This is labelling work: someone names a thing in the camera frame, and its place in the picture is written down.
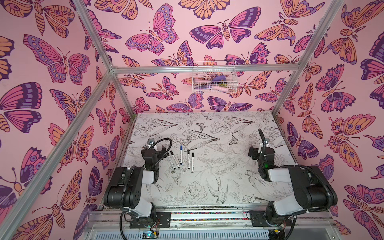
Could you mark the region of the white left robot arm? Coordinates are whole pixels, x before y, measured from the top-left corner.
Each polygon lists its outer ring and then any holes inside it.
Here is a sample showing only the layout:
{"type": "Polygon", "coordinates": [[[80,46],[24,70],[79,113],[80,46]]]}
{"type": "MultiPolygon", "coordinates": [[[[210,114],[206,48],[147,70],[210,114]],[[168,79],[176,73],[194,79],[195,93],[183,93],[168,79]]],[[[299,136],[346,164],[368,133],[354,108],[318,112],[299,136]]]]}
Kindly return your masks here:
{"type": "Polygon", "coordinates": [[[142,186],[155,184],[159,179],[159,162],[167,150],[155,147],[142,150],[143,167],[118,167],[114,170],[106,188],[103,203],[106,207],[120,210],[133,218],[154,218],[155,205],[142,198],[142,186]]]}

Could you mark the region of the white marker pen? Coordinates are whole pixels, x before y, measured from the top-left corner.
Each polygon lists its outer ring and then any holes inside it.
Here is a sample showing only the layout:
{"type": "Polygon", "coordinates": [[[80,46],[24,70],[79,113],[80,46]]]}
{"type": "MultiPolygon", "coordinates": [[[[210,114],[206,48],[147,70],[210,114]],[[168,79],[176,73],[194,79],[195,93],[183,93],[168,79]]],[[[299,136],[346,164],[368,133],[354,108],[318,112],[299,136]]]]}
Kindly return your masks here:
{"type": "Polygon", "coordinates": [[[174,163],[175,163],[176,168],[180,169],[180,168],[181,168],[181,165],[180,165],[178,159],[176,158],[175,154],[173,153],[173,151],[170,151],[170,153],[171,153],[171,156],[172,156],[172,158],[173,158],[173,160],[174,160],[174,163]]]}
{"type": "Polygon", "coordinates": [[[170,162],[170,165],[171,165],[172,169],[175,170],[176,166],[174,165],[174,161],[173,161],[173,159],[172,159],[172,157],[171,157],[171,155],[169,153],[167,153],[167,159],[170,162]]]}
{"type": "Polygon", "coordinates": [[[183,165],[183,146],[180,145],[180,165],[183,165]]]}
{"type": "Polygon", "coordinates": [[[192,153],[192,159],[191,159],[191,173],[194,173],[195,171],[195,153],[192,153]]]}
{"type": "Polygon", "coordinates": [[[191,169],[191,154],[190,150],[187,150],[187,164],[188,164],[188,169],[191,169]]]}

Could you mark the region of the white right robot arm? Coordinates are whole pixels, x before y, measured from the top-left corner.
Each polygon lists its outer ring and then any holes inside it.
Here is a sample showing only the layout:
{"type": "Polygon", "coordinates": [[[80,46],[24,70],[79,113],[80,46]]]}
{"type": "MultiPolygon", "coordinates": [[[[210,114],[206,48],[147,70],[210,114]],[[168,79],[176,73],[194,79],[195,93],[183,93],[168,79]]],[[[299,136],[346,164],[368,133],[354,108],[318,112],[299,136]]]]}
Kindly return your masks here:
{"type": "Polygon", "coordinates": [[[275,150],[270,147],[249,147],[248,156],[258,163],[258,173],[266,182],[291,184],[293,193],[268,203],[269,219],[326,212],[338,203],[338,196],[317,166],[275,165],[275,150]]]}

